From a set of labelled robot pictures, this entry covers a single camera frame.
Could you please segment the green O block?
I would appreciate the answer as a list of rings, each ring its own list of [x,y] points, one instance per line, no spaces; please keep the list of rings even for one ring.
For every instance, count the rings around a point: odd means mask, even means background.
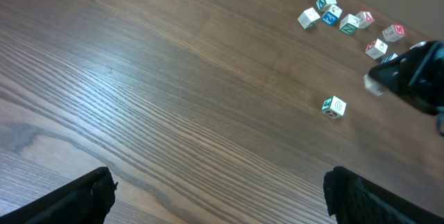
[[[347,103],[333,96],[323,102],[321,112],[331,119],[337,119],[345,114]]]

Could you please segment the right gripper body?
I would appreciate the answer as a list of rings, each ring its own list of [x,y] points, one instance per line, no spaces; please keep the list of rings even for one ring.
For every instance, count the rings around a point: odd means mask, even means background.
[[[368,75],[417,110],[443,112],[443,42],[430,41],[394,60],[379,64]]]

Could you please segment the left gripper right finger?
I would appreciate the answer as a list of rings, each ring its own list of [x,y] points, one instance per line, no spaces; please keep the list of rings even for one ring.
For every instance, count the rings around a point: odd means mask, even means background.
[[[323,192],[327,212],[338,224],[443,224],[442,217],[342,166],[325,174]]]

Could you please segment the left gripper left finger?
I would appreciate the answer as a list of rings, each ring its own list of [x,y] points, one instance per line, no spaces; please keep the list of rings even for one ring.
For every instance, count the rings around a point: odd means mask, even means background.
[[[117,183],[102,166],[1,217],[1,224],[102,224],[115,203]]]

